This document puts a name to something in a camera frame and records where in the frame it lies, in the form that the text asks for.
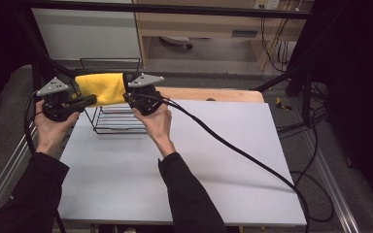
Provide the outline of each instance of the black long-sleeve shirt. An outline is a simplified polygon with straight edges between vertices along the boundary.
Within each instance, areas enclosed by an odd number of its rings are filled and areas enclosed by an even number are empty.
[[[158,167],[168,187],[175,232],[226,232],[210,196],[178,153],[159,161]],[[52,232],[68,170],[60,161],[35,153],[10,200],[0,209],[0,233]]]

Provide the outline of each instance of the white table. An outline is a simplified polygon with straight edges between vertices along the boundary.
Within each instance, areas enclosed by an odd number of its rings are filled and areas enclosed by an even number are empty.
[[[225,140],[291,181],[267,104],[177,101]],[[172,109],[171,138],[227,225],[305,225],[296,194]],[[171,224],[158,149],[148,135],[97,135],[81,115],[61,161],[70,166],[59,212],[92,223]]]

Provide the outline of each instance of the human hand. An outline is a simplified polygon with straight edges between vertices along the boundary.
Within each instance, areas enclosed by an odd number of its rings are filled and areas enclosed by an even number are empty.
[[[44,101],[41,100],[35,105],[36,115],[34,122],[38,131],[38,148],[36,148],[36,151],[55,156],[60,150],[60,145],[68,128],[77,121],[80,114],[73,113],[65,121],[55,122],[42,113],[43,104]]]
[[[132,111],[135,117],[144,123],[148,135],[158,146],[163,157],[176,151],[169,136],[172,115],[171,111],[168,110],[168,105],[162,104],[153,114],[148,116],[142,116],[135,108],[133,108]]]

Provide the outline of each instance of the yellow towel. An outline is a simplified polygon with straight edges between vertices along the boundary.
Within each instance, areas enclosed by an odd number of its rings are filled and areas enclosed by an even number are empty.
[[[77,76],[75,81],[83,96],[96,95],[97,103],[91,107],[125,102],[122,96],[125,93],[122,73]]]

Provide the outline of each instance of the gray floor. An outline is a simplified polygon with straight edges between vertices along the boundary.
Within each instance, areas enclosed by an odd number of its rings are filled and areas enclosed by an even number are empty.
[[[245,41],[192,39],[194,48],[187,50],[180,46],[169,45],[153,39],[150,63],[145,72],[162,73],[166,81],[162,85],[248,89],[258,86],[279,75],[272,69],[260,72],[251,54],[250,45]],[[0,104],[0,172],[22,137],[22,116],[24,103],[32,91],[30,69],[19,69],[13,73],[10,82],[2,92]],[[274,86],[264,93],[270,104],[276,126],[299,122],[294,111],[276,108],[276,96],[285,105],[297,103],[297,98],[287,99],[283,93],[286,83]],[[347,203],[356,219],[361,232],[373,232],[373,191],[359,170],[348,168],[342,147],[333,132],[330,122],[318,126],[320,149],[331,171],[339,183]],[[297,134],[282,140],[282,147],[290,170],[302,170],[311,157],[311,147],[305,134]],[[14,181],[4,193],[3,200],[21,174],[27,157],[23,159]],[[313,166],[309,174],[320,180],[318,169]],[[308,180],[299,186],[306,196],[310,212],[315,217],[325,217],[329,213],[328,202],[322,193]],[[67,223],[70,232],[89,232],[88,224]],[[311,222],[313,232],[343,232],[343,227],[335,216],[330,222]],[[262,232],[260,228],[246,227],[245,232]],[[302,228],[268,229],[267,232],[302,232]]]

